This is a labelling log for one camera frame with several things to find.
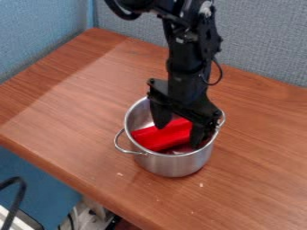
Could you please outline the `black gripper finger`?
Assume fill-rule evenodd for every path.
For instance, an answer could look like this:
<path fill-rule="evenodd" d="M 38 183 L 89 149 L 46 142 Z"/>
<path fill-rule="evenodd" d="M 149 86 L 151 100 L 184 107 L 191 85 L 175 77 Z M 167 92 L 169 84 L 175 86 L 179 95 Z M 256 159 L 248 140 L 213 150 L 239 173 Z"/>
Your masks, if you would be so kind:
<path fill-rule="evenodd" d="M 201 142 L 211 138 L 215 132 L 216 123 L 209 122 L 207 125 L 193 123 L 189 132 L 189 144 L 192 148 L 199 148 Z"/>
<path fill-rule="evenodd" d="M 169 105 L 151 99 L 149 110 L 156 128 L 163 129 L 171 122 L 172 118 Z"/>

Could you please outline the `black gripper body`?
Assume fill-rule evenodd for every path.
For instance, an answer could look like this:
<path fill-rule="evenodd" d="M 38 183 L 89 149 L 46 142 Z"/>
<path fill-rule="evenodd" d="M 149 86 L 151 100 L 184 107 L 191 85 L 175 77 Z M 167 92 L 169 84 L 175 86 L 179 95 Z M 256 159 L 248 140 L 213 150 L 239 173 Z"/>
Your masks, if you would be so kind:
<path fill-rule="evenodd" d="M 167 103 L 171 113 L 188 119 L 192 123 L 207 125 L 217 124 L 221 110 L 207 97 L 207 88 L 215 83 L 209 82 L 213 61 L 200 65 L 193 71 L 179 70 L 167 62 L 168 79 L 148 79 L 148 99 Z"/>

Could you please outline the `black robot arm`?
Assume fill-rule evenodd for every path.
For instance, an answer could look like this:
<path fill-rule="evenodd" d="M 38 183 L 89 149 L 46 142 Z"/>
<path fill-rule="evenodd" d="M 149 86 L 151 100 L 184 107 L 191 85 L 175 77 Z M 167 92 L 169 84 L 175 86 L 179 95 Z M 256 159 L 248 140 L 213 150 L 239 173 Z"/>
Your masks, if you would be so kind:
<path fill-rule="evenodd" d="M 144 13 L 161 20 L 169 48 L 168 78 L 148 79 L 148 99 L 155 126 L 163 129 L 173 115 L 192 122 L 191 146 L 211 135 L 221 115 L 207 98 L 211 67 L 219 62 L 223 38 L 215 21 L 213 0 L 104 0 L 113 14 L 132 21 Z"/>

